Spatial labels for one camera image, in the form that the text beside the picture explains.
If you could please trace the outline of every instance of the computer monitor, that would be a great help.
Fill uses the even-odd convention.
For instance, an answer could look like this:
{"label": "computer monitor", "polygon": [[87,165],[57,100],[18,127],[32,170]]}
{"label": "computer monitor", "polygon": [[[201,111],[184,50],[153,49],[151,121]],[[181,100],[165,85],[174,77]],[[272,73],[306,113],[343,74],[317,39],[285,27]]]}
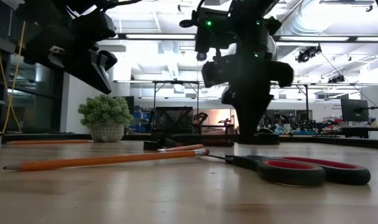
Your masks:
{"label": "computer monitor", "polygon": [[343,111],[343,121],[368,121],[369,110],[362,110],[361,108],[368,108],[367,100],[349,100],[341,99],[341,109]]}

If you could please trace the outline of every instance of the white pot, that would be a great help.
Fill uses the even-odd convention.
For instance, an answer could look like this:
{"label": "white pot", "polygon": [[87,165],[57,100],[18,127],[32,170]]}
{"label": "white pot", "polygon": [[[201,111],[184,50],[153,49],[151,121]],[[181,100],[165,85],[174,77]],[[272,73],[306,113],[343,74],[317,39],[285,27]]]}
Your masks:
{"label": "white pot", "polygon": [[90,128],[91,138],[96,142],[120,141],[124,135],[124,125],[109,124]]}

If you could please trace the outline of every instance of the pencil tip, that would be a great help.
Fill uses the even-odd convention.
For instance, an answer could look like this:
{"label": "pencil tip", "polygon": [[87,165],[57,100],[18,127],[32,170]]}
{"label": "pencil tip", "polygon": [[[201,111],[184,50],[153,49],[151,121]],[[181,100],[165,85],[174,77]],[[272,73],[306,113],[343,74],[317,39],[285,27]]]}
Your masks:
{"label": "pencil tip", "polygon": [[4,166],[4,170],[19,170],[20,166],[19,165],[9,165],[9,166]]}

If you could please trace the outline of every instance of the potted plant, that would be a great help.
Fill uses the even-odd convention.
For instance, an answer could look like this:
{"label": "potted plant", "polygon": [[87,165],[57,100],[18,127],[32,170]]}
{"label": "potted plant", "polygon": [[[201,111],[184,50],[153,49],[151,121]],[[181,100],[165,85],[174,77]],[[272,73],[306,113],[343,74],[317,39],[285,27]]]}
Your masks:
{"label": "potted plant", "polygon": [[108,95],[87,98],[86,103],[79,105],[78,112],[83,115],[81,124],[90,129],[91,137],[96,142],[121,140],[124,127],[128,127],[134,118],[129,114],[127,101],[123,97]]}

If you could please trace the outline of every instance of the desk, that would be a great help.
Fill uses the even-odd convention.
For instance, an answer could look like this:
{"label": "desk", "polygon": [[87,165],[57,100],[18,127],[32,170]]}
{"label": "desk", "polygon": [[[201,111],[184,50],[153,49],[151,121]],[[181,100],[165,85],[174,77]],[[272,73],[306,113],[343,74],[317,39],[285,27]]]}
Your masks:
{"label": "desk", "polygon": [[0,223],[378,224],[378,149],[313,143],[209,147],[219,156],[302,156],[357,164],[371,171],[366,186],[286,187],[208,157],[38,172],[2,170],[22,161],[143,153],[142,145],[2,146]]}
{"label": "desk", "polygon": [[367,128],[367,127],[347,127],[338,129],[342,135],[348,137],[360,137],[360,138],[369,138],[369,131],[378,131],[378,128]]}

